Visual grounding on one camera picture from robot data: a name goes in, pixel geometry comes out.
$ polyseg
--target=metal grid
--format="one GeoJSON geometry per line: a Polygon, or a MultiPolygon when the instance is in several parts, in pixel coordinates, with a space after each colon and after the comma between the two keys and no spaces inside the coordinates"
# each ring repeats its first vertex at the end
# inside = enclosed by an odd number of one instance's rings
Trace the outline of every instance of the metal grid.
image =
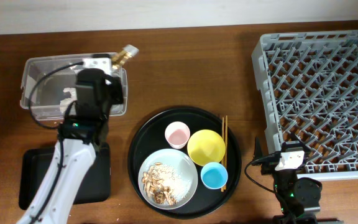
{"type": "Polygon", "coordinates": [[[308,174],[358,170],[358,32],[281,36],[261,43],[280,140],[312,150],[308,174]]]}

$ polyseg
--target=wooden table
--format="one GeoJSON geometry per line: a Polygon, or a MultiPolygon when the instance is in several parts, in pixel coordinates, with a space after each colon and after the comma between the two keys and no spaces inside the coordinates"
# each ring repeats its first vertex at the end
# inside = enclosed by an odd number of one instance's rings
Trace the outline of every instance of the wooden table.
{"type": "MultiPolygon", "coordinates": [[[[127,153],[135,132],[158,111],[176,105],[196,106],[229,116],[243,168],[252,159],[254,138],[265,149],[264,108],[251,62],[262,34],[358,29],[358,21],[264,24],[184,29],[117,30],[54,34],[0,35],[0,223],[14,223],[22,156],[28,149],[52,146],[56,131],[38,127],[19,106],[25,61],[32,57],[114,52],[126,44],[140,54],[125,66],[129,103],[124,116],[112,117],[111,196],[101,203],[73,206],[69,223],[253,223],[280,214],[275,196],[242,174],[233,196],[219,210],[195,220],[174,220],[145,206],[127,174],[127,153]]],[[[266,186],[251,167],[251,176],[266,186]]],[[[358,180],[325,182],[318,218],[358,223],[358,180]]]]}

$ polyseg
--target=white bowl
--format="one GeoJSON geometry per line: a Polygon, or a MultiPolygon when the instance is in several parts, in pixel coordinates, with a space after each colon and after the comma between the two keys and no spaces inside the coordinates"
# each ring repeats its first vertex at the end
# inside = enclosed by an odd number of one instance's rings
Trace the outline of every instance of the white bowl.
{"type": "Polygon", "coordinates": [[[146,158],[146,160],[143,162],[139,170],[137,182],[143,198],[145,198],[149,204],[156,208],[170,210],[183,206],[192,198],[197,189],[198,173],[194,162],[183,152],[176,149],[161,149],[149,155],[148,158],[146,158]],[[189,182],[187,190],[184,190],[183,193],[186,195],[186,197],[174,205],[169,205],[168,202],[157,204],[154,202],[154,198],[148,197],[146,192],[143,190],[143,172],[147,172],[149,167],[154,165],[156,162],[161,162],[162,164],[172,166],[185,182],[189,182]]]}

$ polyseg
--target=blue bowl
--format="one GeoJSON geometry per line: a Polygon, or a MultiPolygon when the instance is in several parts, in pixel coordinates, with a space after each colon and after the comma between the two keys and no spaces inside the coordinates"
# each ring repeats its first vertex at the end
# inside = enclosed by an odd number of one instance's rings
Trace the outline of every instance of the blue bowl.
{"type": "Polygon", "coordinates": [[[227,182],[227,170],[218,162],[210,162],[201,170],[201,180],[206,188],[220,189],[227,182]]]}

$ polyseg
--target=wooden chopstick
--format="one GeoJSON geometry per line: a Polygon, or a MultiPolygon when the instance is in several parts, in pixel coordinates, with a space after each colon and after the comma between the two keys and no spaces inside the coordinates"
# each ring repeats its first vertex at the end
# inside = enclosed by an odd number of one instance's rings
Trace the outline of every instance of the wooden chopstick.
{"type": "Polygon", "coordinates": [[[227,170],[227,115],[226,121],[224,122],[224,144],[226,145],[226,152],[224,153],[224,168],[227,170]]]}
{"type": "MultiPolygon", "coordinates": [[[[224,141],[224,117],[222,117],[222,138],[223,138],[223,141],[224,141]]],[[[223,157],[223,159],[221,161],[221,164],[224,166],[224,157],[223,157]]]]}

